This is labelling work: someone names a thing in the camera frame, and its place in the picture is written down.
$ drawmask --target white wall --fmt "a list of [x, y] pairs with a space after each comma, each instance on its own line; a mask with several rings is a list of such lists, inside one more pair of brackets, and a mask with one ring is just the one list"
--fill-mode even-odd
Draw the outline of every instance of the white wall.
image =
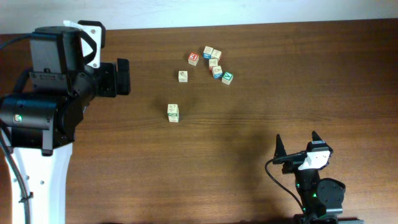
[[397, 0], [0, 0], [0, 34], [65, 19], [137, 29], [392, 17]]

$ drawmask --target wooden table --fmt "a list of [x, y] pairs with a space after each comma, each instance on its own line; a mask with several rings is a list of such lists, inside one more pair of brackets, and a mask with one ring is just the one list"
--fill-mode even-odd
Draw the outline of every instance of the wooden table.
[[[395, 223], [398, 213], [398, 20], [107, 31], [102, 61], [130, 60], [131, 94], [96, 98], [76, 131], [67, 223], [234, 223], [300, 213], [266, 176], [275, 136], [288, 153], [312, 130], [335, 150], [320, 172], [347, 185], [344, 214]], [[4, 42], [14, 36], [0, 36]], [[231, 85], [202, 57], [223, 56]], [[0, 52], [0, 94], [30, 62], [27, 41]], [[188, 83], [177, 72], [188, 71]], [[168, 103], [180, 108], [169, 123]], [[11, 223], [0, 166], [0, 222]], [[271, 172], [294, 190], [294, 175]]]

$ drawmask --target pile of blocks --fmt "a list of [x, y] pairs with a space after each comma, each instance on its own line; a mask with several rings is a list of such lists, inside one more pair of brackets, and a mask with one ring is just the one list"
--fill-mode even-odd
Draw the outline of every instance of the pile of blocks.
[[[212, 72], [213, 78], [218, 79], [221, 78], [221, 81], [227, 85], [231, 84], [234, 75], [230, 72], [224, 72], [219, 64], [221, 59], [221, 51], [214, 49], [213, 47], [205, 47], [203, 51], [203, 58], [208, 59], [209, 61], [209, 71]], [[199, 62], [199, 55], [195, 53], [191, 53], [188, 57], [188, 63], [196, 66]], [[179, 82], [188, 82], [188, 71], [179, 71], [178, 72], [178, 81]], [[167, 106], [167, 116], [169, 117], [170, 122], [179, 122], [180, 112], [178, 110], [178, 105], [169, 104]]]

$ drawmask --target green light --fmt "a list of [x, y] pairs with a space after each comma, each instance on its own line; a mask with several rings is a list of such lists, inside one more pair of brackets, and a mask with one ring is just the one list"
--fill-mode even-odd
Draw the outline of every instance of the green light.
[[19, 115], [19, 114], [15, 114], [14, 120], [17, 121], [17, 122], [21, 122], [22, 121], [22, 116]]

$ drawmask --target cable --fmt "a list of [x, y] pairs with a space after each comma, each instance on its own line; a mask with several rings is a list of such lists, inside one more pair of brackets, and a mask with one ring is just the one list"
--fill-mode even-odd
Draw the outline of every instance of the cable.
[[20, 40], [27, 39], [27, 38], [29, 38], [29, 37], [30, 37], [30, 34], [26, 34], [26, 35], [22, 35], [22, 36], [20, 36], [20, 37], [16, 37], [16, 38], [14, 38], [14, 39], [12, 39], [12, 40], [8, 40], [7, 42], [5, 42], [5, 43], [3, 43], [3, 44], [0, 45], [0, 50], [3, 49], [3, 48], [5, 48], [5, 47], [7, 47], [7, 46], [10, 45], [10, 44], [13, 44], [13, 43], [15, 43], [15, 42], [18, 42], [18, 41], [20, 41]]
[[14, 161], [14, 159], [11, 157], [11, 153], [6, 145], [6, 143], [4, 142], [4, 138], [3, 135], [1, 133], [2, 129], [3, 129], [3, 125], [2, 125], [2, 121], [0, 121], [0, 147], [4, 153], [4, 155], [6, 155], [6, 159], [8, 161], [8, 163], [10, 164], [10, 167], [12, 169], [12, 171], [14, 172], [14, 175], [18, 181], [19, 187], [21, 188], [21, 195], [22, 195], [22, 199], [20, 202], [24, 203], [24, 210], [25, 210], [25, 223], [26, 224], [30, 224], [30, 208], [29, 208], [29, 197], [30, 195], [27, 194], [26, 191], [26, 186], [24, 181], [22, 180], [22, 176], [21, 173], [19, 172], [19, 169]]
[[298, 203], [298, 205], [299, 205], [300, 208], [301, 208], [301, 211], [303, 211], [303, 214], [305, 215], [303, 205], [301, 204], [300, 200], [296, 197], [296, 195], [294, 195], [289, 189], [287, 189], [287, 188], [284, 187], [281, 183], [279, 183], [278, 180], [276, 180], [276, 179], [271, 175], [271, 173], [268, 171], [267, 166], [268, 166], [268, 164], [270, 164], [270, 163], [273, 162], [273, 161], [274, 161], [274, 159], [271, 159], [270, 161], [268, 161], [268, 162], [266, 163], [266, 172], [267, 172], [269, 178], [271, 178], [271, 180], [273, 180], [279, 187], [282, 187], [282, 189], [284, 189], [287, 193], [289, 193], [289, 194], [296, 200], [296, 202]]

